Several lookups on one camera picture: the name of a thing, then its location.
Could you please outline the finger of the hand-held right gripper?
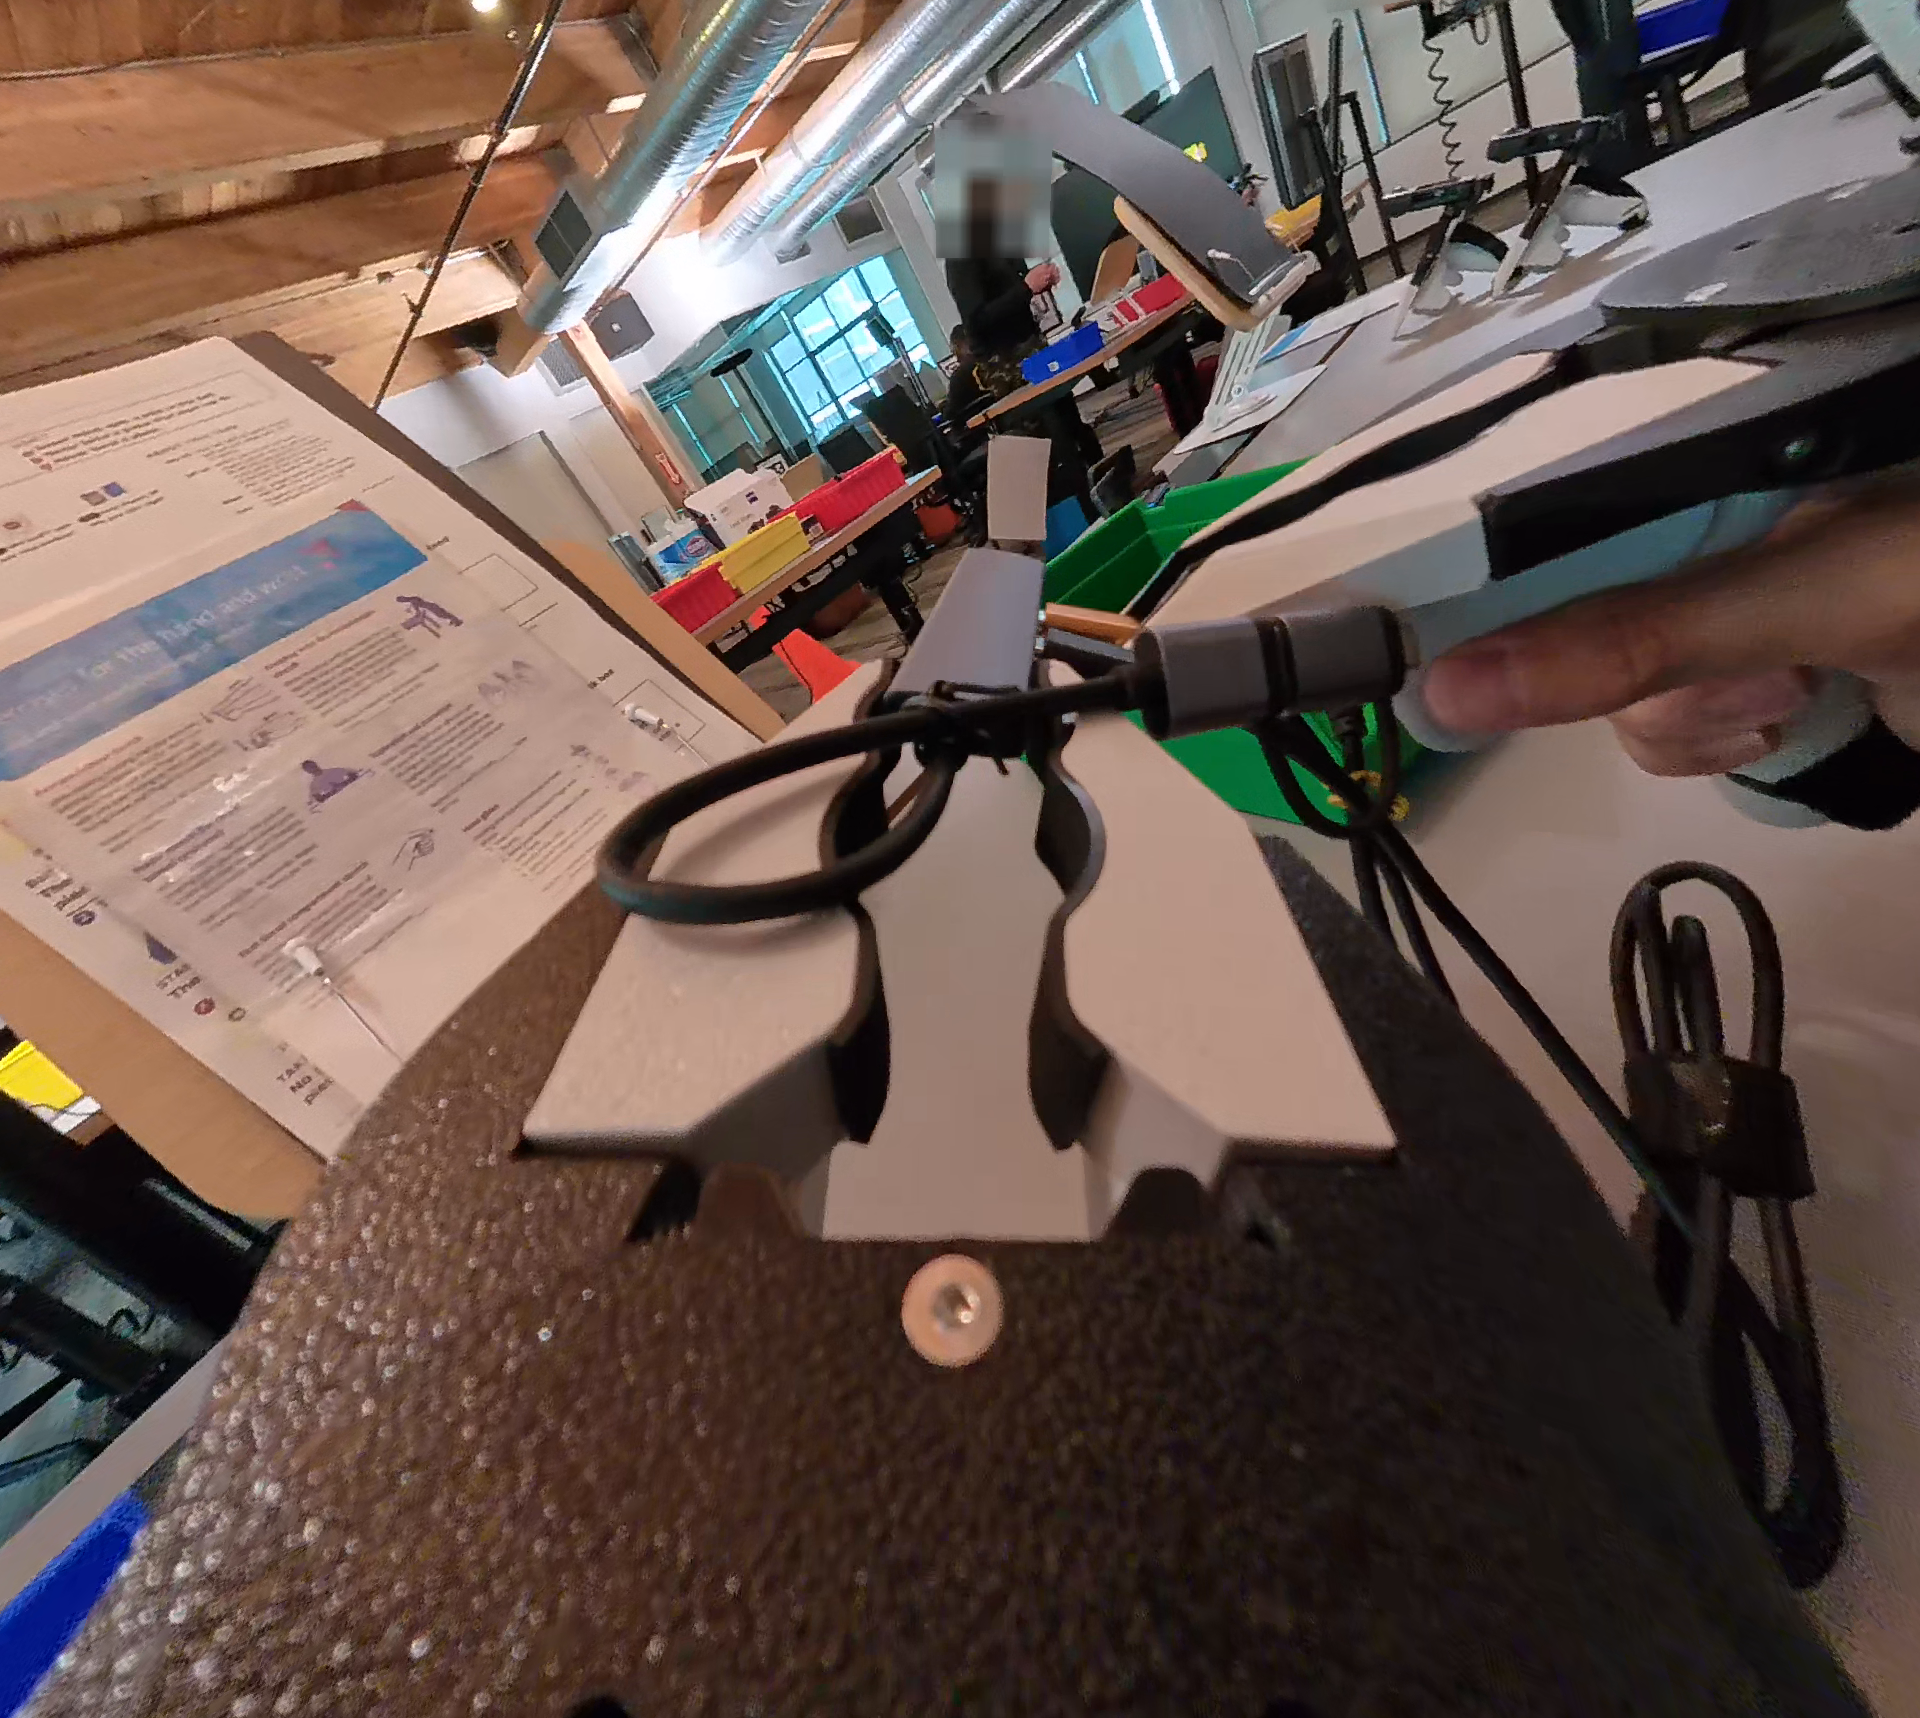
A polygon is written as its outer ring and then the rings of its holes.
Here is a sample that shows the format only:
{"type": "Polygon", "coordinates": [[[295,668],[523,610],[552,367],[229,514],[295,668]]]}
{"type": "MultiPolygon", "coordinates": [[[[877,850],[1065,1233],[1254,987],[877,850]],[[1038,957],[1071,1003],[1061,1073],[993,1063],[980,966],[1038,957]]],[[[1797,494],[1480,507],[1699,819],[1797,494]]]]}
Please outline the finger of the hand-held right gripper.
{"type": "Polygon", "coordinates": [[[1686,357],[1582,379],[1572,369],[1564,357],[1555,390],[1396,481],[1349,490],[1295,523],[1246,539],[1194,533],[1146,587],[1146,624],[1382,605],[1419,634],[1483,634],[1663,577],[1771,526],[1778,494],[1708,498],[1564,546],[1543,563],[1498,569],[1485,532],[1494,494],[1521,484],[1568,492],[1572,473],[1596,464],[1604,441],[1761,379],[1767,364],[1686,357]]]}
{"type": "Polygon", "coordinates": [[[1561,386],[1560,353],[1515,353],[1374,420],[1199,529],[1201,543],[1241,543],[1284,529],[1349,492],[1392,484],[1450,457],[1499,420],[1561,386]]]}

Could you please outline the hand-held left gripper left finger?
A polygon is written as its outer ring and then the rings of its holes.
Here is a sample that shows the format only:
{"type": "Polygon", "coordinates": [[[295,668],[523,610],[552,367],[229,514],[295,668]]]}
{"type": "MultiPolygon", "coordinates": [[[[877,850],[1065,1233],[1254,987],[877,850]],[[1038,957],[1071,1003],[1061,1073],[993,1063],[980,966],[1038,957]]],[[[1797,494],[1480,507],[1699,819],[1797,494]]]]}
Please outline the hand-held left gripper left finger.
{"type": "Polygon", "coordinates": [[[826,1225],[832,1153],[872,1137],[891,1070],[861,906],[685,926],[627,914],[530,1107],[541,1156],[678,1159],[778,1178],[826,1225]]]}

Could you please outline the small grey adapter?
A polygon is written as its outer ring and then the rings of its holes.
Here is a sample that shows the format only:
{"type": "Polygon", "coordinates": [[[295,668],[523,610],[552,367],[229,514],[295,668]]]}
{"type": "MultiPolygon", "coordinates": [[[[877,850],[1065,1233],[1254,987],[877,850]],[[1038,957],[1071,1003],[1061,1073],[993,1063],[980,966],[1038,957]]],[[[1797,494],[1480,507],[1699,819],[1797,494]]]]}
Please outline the small grey adapter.
{"type": "Polygon", "coordinates": [[[1372,838],[1403,817],[1403,627],[1379,605],[1263,619],[1284,653],[1284,708],[1265,730],[1274,780],[1306,830],[1372,838]]]}

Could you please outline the green plastic bin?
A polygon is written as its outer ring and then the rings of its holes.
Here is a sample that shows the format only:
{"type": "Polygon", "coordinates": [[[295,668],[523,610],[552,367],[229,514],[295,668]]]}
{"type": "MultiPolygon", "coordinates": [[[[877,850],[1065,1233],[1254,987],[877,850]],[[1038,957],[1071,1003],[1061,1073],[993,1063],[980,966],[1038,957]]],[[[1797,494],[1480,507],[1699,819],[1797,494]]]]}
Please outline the green plastic bin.
{"type": "MultiPolygon", "coordinates": [[[[1120,506],[1048,558],[1044,601],[1126,611],[1178,546],[1298,468],[1275,464],[1170,488],[1154,504],[1135,498],[1120,506]]],[[[1286,825],[1300,822],[1250,730],[1206,730],[1170,739],[1164,750],[1234,812],[1286,825]]]]}

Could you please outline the person's right hand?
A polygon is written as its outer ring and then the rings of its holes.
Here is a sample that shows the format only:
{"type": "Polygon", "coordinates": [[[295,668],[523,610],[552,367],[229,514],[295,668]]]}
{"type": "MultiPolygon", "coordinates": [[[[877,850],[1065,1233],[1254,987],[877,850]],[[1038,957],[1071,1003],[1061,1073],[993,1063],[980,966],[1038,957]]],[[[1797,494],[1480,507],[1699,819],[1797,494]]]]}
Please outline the person's right hand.
{"type": "Polygon", "coordinates": [[[1720,778],[1778,750],[1822,669],[1858,675],[1915,746],[1915,470],[1814,498],[1763,539],[1674,575],[1465,642],[1422,689],[1464,738],[1606,722],[1650,775],[1720,778]]]}

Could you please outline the black device on white dock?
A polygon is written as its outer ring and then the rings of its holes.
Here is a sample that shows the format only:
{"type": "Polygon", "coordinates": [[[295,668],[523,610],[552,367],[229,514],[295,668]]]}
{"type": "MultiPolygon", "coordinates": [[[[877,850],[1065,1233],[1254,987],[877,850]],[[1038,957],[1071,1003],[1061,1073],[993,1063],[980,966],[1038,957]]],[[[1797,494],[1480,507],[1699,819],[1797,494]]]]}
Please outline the black device on white dock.
{"type": "Polygon", "coordinates": [[[1629,181],[1596,167],[1598,146],[1622,134],[1620,113],[1510,127],[1487,146],[1494,166],[1555,153],[1539,180],[1526,219],[1506,250],[1490,296],[1503,296],[1523,278],[1558,266],[1573,228],[1636,231],[1650,223],[1650,204],[1629,181]]]}
{"type": "Polygon", "coordinates": [[[1384,195],[1385,219],[1436,215],[1410,272],[1406,301],[1394,325],[1397,342],[1416,335],[1442,314],[1467,278],[1496,278],[1501,270],[1506,244],[1476,223],[1476,210],[1490,195],[1491,183],[1490,174],[1464,176],[1384,195]]]}

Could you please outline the grey tilted panel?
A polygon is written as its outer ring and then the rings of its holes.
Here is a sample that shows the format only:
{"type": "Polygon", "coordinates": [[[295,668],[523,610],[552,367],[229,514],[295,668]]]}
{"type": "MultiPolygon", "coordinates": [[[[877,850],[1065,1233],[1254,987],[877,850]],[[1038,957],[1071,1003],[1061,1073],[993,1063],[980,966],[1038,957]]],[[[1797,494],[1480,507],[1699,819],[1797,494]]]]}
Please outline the grey tilted panel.
{"type": "Polygon", "coordinates": [[[996,549],[1044,551],[1052,446],[1034,433],[996,433],[986,443],[986,542],[996,549]]]}

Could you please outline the curved board document stand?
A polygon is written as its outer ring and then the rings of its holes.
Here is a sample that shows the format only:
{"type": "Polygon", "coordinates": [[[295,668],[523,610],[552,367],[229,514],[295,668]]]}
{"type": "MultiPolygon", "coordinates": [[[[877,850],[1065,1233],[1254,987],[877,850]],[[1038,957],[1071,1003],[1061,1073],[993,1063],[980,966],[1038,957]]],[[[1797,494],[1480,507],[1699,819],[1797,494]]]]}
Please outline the curved board document stand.
{"type": "Polygon", "coordinates": [[[1315,274],[1230,181],[1070,88],[971,96],[956,116],[1004,153],[1056,159],[1110,185],[1121,226],[1231,331],[1262,327],[1315,274]]]}

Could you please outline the red plastic bin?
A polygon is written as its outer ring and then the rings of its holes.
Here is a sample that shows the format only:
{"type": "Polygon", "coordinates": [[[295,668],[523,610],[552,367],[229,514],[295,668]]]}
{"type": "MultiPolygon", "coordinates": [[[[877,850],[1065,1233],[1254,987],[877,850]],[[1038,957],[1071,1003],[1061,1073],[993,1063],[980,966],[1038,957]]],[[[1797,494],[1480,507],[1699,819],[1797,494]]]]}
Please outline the red plastic bin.
{"type": "Polygon", "coordinates": [[[813,542],[848,529],[863,512],[906,485],[901,457],[883,450],[805,490],[790,512],[813,542]]]}
{"type": "Polygon", "coordinates": [[[727,553],[710,556],[682,577],[663,583],[652,594],[652,601],[684,631],[697,636],[752,590],[750,583],[740,583],[733,572],[736,566],[729,563],[727,553]]]}

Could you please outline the wooden work table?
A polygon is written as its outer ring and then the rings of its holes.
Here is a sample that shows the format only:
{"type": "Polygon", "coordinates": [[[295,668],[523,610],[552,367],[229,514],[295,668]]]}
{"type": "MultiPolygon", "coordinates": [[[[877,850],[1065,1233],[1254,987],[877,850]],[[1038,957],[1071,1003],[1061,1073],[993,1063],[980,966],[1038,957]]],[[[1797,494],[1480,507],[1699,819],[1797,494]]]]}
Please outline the wooden work table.
{"type": "Polygon", "coordinates": [[[925,500],[940,500],[943,492],[943,473],[937,468],[908,478],[853,521],[737,596],[697,626],[692,637],[740,675],[769,656],[784,636],[809,630],[819,610],[843,591],[866,587],[909,645],[924,630],[922,610],[906,583],[914,553],[924,542],[917,510],[925,500]]]}

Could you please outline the yellow plastic bin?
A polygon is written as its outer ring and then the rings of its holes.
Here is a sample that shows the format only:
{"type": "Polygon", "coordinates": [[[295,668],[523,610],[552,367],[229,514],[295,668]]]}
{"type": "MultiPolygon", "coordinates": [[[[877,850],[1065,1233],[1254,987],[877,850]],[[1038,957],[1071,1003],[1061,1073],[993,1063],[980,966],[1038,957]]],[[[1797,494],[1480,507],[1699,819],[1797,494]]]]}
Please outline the yellow plastic bin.
{"type": "Polygon", "coordinates": [[[727,543],[715,567],[740,598],[769,583],[778,573],[812,549],[805,518],[797,507],[781,507],[755,529],[727,543]]]}

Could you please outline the document stand with printed sheet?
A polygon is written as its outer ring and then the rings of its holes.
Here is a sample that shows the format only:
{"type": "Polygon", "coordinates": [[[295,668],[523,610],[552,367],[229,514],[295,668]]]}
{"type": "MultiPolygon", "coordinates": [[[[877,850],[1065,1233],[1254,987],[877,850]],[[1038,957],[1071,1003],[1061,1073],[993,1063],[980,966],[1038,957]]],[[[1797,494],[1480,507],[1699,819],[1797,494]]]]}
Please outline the document stand with printed sheet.
{"type": "Polygon", "coordinates": [[[780,726],[274,338],[10,390],[2,452],[4,1023],[224,1210],[780,726]]]}

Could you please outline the white cardboard box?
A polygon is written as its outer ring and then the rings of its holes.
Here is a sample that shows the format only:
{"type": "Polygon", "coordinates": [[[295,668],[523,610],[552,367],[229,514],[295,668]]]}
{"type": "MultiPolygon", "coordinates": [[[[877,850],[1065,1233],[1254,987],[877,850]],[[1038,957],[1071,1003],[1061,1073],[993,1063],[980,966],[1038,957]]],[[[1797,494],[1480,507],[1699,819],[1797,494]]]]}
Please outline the white cardboard box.
{"type": "Polygon", "coordinates": [[[767,468],[731,470],[684,498],[684,512],[722,551],[792,506],[781,475],[767,468]]]}

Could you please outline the dark round base plate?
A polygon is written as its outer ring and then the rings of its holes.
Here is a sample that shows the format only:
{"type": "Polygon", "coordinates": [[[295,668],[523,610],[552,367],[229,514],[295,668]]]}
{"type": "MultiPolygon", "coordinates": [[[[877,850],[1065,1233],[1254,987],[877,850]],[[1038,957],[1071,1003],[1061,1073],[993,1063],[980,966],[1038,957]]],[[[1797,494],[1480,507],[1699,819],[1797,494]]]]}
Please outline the dark round base plate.
{"type": "Polygon", "coordinates": [[[1743,218],[1596,293],[1610,325],[1670,351],[1905,307],[1917,297],[1917,166],[1743,218]]]}

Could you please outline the silver duct with vents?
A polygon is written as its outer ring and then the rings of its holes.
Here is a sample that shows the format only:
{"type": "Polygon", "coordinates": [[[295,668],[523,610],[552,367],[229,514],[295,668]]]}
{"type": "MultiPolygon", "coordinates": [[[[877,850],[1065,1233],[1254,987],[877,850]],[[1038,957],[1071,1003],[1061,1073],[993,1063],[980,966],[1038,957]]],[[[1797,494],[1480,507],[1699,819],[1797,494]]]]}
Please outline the silver duct with vents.
{"type": "Polygon", "coordinates": [[[601,296],[666,238],[666,228],[692,219],[695,197],[711,193],[707,170],[742,121],[759,109],[780,63],[804,49],[804,38],[829,0],[714,0],[649,88],[636,127],[615,149],[588,193],[567,193],[546,218],[560,226],[578,215],[588,235],[563,255],[554,235],[536,241],[544,278],[528,291],[520,315],[536,335],[557,335],[582,323],[601,296]]]}

